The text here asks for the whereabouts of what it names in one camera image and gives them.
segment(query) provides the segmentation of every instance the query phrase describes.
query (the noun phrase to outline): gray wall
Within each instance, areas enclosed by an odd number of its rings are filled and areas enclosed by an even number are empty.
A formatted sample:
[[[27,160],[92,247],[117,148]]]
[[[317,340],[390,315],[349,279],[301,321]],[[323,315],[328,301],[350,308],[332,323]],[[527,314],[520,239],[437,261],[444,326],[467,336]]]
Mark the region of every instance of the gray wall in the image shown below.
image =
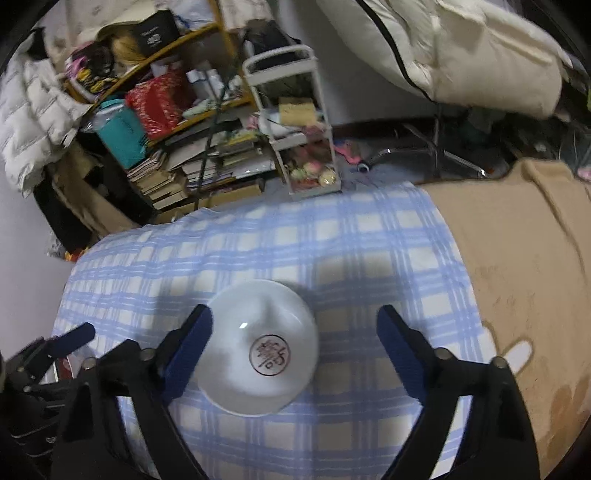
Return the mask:
[[[283,29],[316,52],[333,125],[433,113],[430,102],[392,85],[357,58],[314,0],[278,0],[272,7]]]
[[[33,197],[0,170],[0,351],[7,358],[51,334],[72,265],[46,255],[50,228]]]

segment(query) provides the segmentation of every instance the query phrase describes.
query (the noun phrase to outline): blue and white plaid cloth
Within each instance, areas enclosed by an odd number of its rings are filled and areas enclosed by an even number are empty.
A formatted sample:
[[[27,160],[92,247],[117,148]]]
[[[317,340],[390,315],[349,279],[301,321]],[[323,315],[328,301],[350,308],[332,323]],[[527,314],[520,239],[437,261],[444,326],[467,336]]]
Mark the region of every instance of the blue and white plaid cloth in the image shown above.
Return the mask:
[[[456,243],[428,194],[403,184],[181,220],[109,236],[76,264],[55,333],[83,322],[100,356],[126,338],[155,346],[193,307],[229,285],[269,278],[308,303],[320,333],[313,382],[276,415],[211,405],[193,378],[170,410],[214,480],[377,479],[420,411],[377,335],[393,304],[433,346],[482,361],[482,325]],[[458,409],[437,471],[449,469],[467,412]],[[124,408],[132,438],[132,409]],[[139,440],[137,455],[149,467]]]

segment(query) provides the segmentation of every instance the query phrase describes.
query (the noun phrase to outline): white bowl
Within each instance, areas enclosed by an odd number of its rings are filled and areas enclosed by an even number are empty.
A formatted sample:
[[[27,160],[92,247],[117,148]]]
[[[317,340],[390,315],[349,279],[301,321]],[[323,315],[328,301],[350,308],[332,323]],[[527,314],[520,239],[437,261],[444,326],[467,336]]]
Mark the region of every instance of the white bowl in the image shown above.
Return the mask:
[[[252,280],[209,303],[213,333],[196,368],[197,385],[222,410],[276,413],[310,382],[318,331],[308,305],[291,289]]]

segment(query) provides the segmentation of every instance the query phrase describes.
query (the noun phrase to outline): brown blanket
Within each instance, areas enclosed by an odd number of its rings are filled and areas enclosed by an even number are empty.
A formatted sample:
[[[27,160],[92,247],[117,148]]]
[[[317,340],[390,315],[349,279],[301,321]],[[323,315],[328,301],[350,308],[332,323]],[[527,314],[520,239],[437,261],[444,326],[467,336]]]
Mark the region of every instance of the brown blanket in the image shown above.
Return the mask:
[[[466,264],[498,352],[527,338],[517,375],[542,478],[589,417],[591,189],[563,163],[521,160],[497,181],[424,187]]]

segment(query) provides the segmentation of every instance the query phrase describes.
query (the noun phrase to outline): red gift bag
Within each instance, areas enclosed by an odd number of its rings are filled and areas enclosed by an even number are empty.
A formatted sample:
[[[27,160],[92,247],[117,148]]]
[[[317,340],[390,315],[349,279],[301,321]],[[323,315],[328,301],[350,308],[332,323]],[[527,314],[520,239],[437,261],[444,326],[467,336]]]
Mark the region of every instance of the red gift bag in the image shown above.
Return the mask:
[[[193,99],[184,73],[174,69],[136,85],[125,96],[126,104],[138,115],[150,140],[171,133]]]

